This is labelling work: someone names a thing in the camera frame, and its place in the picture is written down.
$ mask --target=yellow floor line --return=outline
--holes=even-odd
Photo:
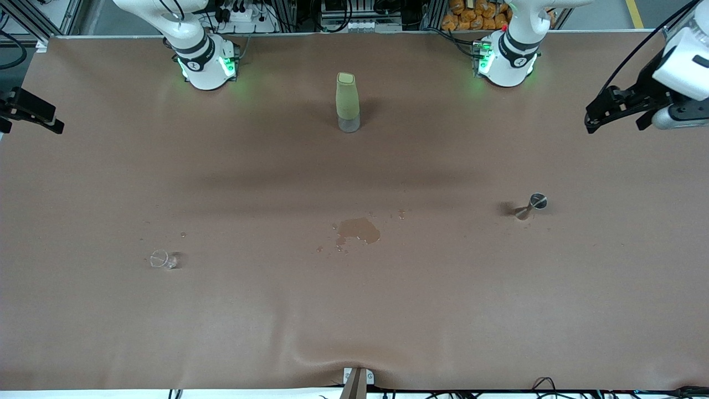
[[[635,29],[643,29],[645,26],[642,24],[642,19],[640,19],[640,12],[637,10],[635,0],[625,0],[625,4],[627,4],[627,10],[630,12],[630,19],[632,19]]]

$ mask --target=cable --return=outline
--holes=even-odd
[[[613,73],[610,74],[610,77],[608,78],[608,80],[605,81],[605,84],[603,84],[603,88],[601,88],[601,90],[598,92],[598,95],[601,95],[601,93],[603,93],[603,90],[606,90],[608,88],[608,85],[610,85],[610,83],[613,81],[613,79],[615,79],[615,76],[618,75],[618,73],[625,66],[625,64],[627,64],[627,62],[630,61],[630,59],[640,50],[640,48],[642,48],[642,46],[644,46],[645,43],[647,43],[652,38],[652,36],[655,36],[657,34],[657,32],[660,32],[666,24],[670,23],[672,20],[677,18],[677,16],[679,16],[680,14],[682,14],[686,11],[689,11],[699,1],[700,0],[691,0],[689,3],[685,4],[682,8],[677,10],[677,12],[672,14],[669,18],[667,18],[662,23],[660,23],[657,26],[657,28],[653,29],[652,32],[646,38],[642,39],[640,44],[638,44],[637,47],[635,47],[630,52],[630,54],[628,54],[627,57],[625,57],[625,59],[620,63],[620,65],[618,65],[618,67],[613,71]]]
[[[557,391],[557,386],[554,385],[554,380],[552,380],[551,377],[539,377],[539,378],[537,378],[537,380],[535,381],[534,385],[532,386],[532,390],[537,389],[537,388],[538,388],[540,385],[542,385],[545,381],[548,381],[548,382],[549,382],[549,384],[552,386],[552,389],[554,390],[554,392]]]
[[[182,21],[184,21],[184,12],[182,12],[182,7],[179,6],[179,4],[177,3],[177,0],[174,0],[174,2],[175,2],[175,4],[177,4],[180,14],[182,15]],[[160,0],[160,3],[162,4],[163,7],[165,7],[167,12],[169,12],[172,15],[174,15],[175,17],[177,17],[177,13],[175,13],[173,10],[171,10],[170,7],[168,7],[167,4],[165,4],[165,2],[163,0]]]
[[[212,23],[212,17],[209,16],[209,13],[207,13],[207,20],[209,21],[209,28],[211,28],[212,32],[214,32],[214,24]]]
[[[6,64],[0,65],[0,70],[7,70],[12,67],[16,67],[17,65],[20,65],[22,62],[24,62],[27,59],[27,50],[25,49],[25,46],[23,46],[22,43],[18,42],[17,39],[12,37],[12,35],[5,33],[5,31],[3,31],[2,29],[0,29],[0,35],[3,35],[6,38],[12,40],[22,51],[22,54],[13,62],[8,62]]]
[[[324,28],[322,25],[319,24],[318,20],[315,18],[315,14],[313,13],[314,6],[315,6],[315,0],[311,0],[311,19],[313,20],[313,24],[315,25],[315,28],[320,31],[320,32],[326,32],[326,33],[337,33],[341,31],[342,29],[345,29],[349,24],[350,21],[352,20],[352,12],[354,7],[352,6],[352,0],[347,0],[347,4],[350,6],[350,15],[347,16],[347,8],[345,7],[345,20],[342,22],[342,25],[340,25],[337,29],[333,31],[329,31],[327,28]]]
[[[467,44],[467,45],[472,45],[472,44],[473,44],[473,42],[470,41],[470,40],[456,39],[456,38],[453,38],[453,35],[448,36],[447,34],[445,34],[444,31],[441,31],[441,30],[438,29],[438,28],[433,28],[433,27],[432,27],[432,28],[424,28],[424,29],[421,29],[421,30],[422,30],[422,31],[433,31],[433,32],[436,32],[436,33],[438,33],[439,35],[443,36],[446,40],[451,40],[451,39],[452,39],[452,40],[454,40],[454,41],[457,42],[457,43]]]
[[[271,14],[271,16],[273,16],[278,22],[284,24],[285,26],[288,26],[289,28],[298,28],[298,25],[294,25],[294,24],[292,24],[292,23],[287,23],[287,22],[283,21],[282,19],[280,19],[273,11],[271,11],[271,9],[270,9],[269,7],[266,7],[266,10],[267,10],[268,13]]]
[[[239,54],[239,60],[244,58],[246,56],[246,50],[249,49],[249,43],[251,43],[251,35],[254,34],[254,32],[249,33],[249,38],[246,39],[246,44],[244,45],[244,50]]]
[[[181,16],[180,21],[184,21],[184,11],[182,11],[182,6],[179,5],[179,2],[177,0],[172,0],[175,2],[175,5],[177,6],[177,9],[179,10],[179,15]]]
[[[477,56],[475,56],[471,53],[468,53],[465,49],[463,49],[463,47],[460,47],[460,43],[458,43],[457,40],[455,40],[455,38],[453,37],[453,33],[451,33],[451,31],[448,31],[448,33],[450,34],[450,38],[451,38],[452,42],[455,44],[455,47],[457,47],[461,53],[467,55],[470,58],[478,58]]]
[[[461,46],[461,44],[463,44],[463,45],[473,45],[473,42],[472,42],[472,41],[462,40],[462,39],[456,39],[456,38],[453,37],[453,33],[452,33],[451,31],[448,31],[448,34],[445,34],[444,31],[441,31],[440,29],[436,29],[436,28],[424,28],[424,29],[422,29],[422,31],[434,31],[434,32],[438,33],[439,35],[443,36],[446,40],[453,42],[453,44],[455,44],[455,47],[456,47],[461,53],[465,54],[466,56],[468,56],[468,57],[470,57],[470,58],[480,58],[479,55],[475,55],[475,54],[472,54],[472,53],[468,53],[468,52]]]

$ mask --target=green bottle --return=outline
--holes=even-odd
[[[359,129],[359,94],[355,76],[351,73],[337,74],[337,92],[335,105],[337,107],[337,124],[346,133]]]

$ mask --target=water spill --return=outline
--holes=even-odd
[[[379,230],[374,226],[369,219],[366,217],[360,217],[359,219],[348,219],[340,223],[337,228],[337,240],[335,240],[335,245],[339,251],[342,250],[341,246],[345,244],[347,238],[357,238],[363,240],[367,244],[372,244],[379,241],[381,234]]]

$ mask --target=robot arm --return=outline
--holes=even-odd
[[[539,44],[549,31],[546,7],[579,7],[593,0],[506,0],[513,10],[506,32],[482,39],[489,42],[489,57],[476,61],[476,71],[502,87],[517,86],[532,72]]]
[[[586,107],[588,132],[640,112],[640,130],[709,125],[708,33],[709,1],[702,0],[669,31],[665,48],[645,65],[634,85],[604,88]]]
[[[165,3],[174,2],[174,9]],[[208,35],[192,13],[208,0],[113,0],[116,5],[153,25],[177,53],[182,74],[193,86],[212,90],[236,76],[238,56],[234,43]]]

